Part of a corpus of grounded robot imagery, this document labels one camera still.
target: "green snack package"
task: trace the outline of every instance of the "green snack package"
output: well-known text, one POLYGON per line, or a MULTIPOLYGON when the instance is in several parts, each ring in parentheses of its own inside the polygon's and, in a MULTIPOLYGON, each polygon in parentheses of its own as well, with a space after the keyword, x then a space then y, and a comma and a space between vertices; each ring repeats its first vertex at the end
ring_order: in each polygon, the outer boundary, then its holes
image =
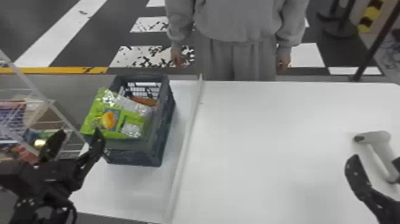
POLYGON ((139 113, 124 110, 115 105, 117 94, 106 88, 99 89, 89 114, 80 129, 84 135, 93 135, 95 128, 102 131, 105 138, 140 138, 147 119, 139 113))

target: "plastic basket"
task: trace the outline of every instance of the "plastic basket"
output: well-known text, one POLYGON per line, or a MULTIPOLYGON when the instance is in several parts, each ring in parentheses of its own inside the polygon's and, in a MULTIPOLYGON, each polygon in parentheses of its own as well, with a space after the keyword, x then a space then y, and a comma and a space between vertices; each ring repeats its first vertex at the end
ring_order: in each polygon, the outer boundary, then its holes
POLYGON ((117 76, 110 90, 125 97, 157 99, 153 119, 140 139, 107 139, 104 159, 111 164, 160 166, 175 100, 167 76, 117 76))

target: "white table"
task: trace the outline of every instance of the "white table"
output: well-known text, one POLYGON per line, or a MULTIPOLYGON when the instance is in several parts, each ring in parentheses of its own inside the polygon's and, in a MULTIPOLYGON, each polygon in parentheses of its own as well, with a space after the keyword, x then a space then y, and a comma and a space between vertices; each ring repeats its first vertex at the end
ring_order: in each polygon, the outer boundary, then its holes
POLYGON ((371 149, 388 130, 400 155, 400 86, 206 82, 173 224, 377 224, 357 200, 345 161, 358 153, 373 186, 399 199, 371 149))
POLYGON ((196 100, 198 81, 171 81, 176 110, 161 167, 107 164, 100 159, 71 200, 83 213, 161 223, 196 100))

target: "gray sweatpants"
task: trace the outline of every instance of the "gray sweatpants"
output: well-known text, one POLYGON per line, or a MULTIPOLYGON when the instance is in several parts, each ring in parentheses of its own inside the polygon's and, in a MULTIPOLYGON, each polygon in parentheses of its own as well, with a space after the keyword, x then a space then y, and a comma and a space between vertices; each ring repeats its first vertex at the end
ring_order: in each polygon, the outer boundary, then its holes
POLYGON ((276 38, 222 42, 195 32, 196 66, 205 80, 274 81, 276 38))

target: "wire shelf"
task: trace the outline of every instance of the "wire shelf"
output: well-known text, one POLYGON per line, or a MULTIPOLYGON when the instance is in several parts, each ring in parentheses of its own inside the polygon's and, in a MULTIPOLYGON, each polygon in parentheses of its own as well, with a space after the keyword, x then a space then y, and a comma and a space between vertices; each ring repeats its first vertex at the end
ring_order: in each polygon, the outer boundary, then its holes
POLYGON ((26 88, 0 89, 0 162, 5 157, 4 148, 19 145, 34 155, 39 155, 36 141, 44 141, 58 130, 67 137, 57 158, 76 158, 86 143, 79 131, 56 108, 54 101, 42 95, 37 87, 16 68, 0 50, 0 61, 11 68, 26 88))

